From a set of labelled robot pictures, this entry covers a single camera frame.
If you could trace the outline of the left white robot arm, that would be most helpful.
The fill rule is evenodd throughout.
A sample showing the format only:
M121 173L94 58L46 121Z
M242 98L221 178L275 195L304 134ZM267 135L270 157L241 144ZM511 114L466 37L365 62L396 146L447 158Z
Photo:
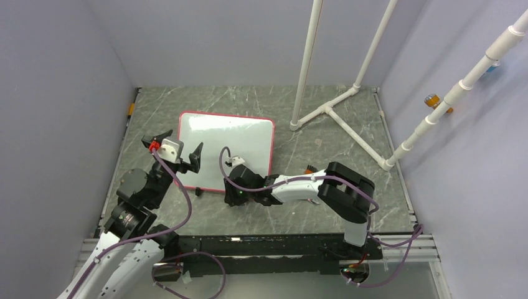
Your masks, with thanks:
M122 175L117 189L118 203L103 226L103 232L86 262L60 294L60 298L120 298L154 264L174 260L179 253L176 227L154 225L158 209L171 184L182 190L176 173L200 171L203 143L181 158L184 143L172 138L172 131L144 136L142 144L154 157L149 171L131 169Z

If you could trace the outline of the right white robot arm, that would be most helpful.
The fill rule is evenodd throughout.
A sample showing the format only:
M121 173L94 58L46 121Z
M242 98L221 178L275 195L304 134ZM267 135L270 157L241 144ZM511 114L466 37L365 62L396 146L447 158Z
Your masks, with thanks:
M367 250L367 222L375 184L347 166L331 162L327 168L299 176L261 176L243 164L224 175L224 202L241 206L253 200L263 206L314 199L325 203L344 222L344 253L357 259Z

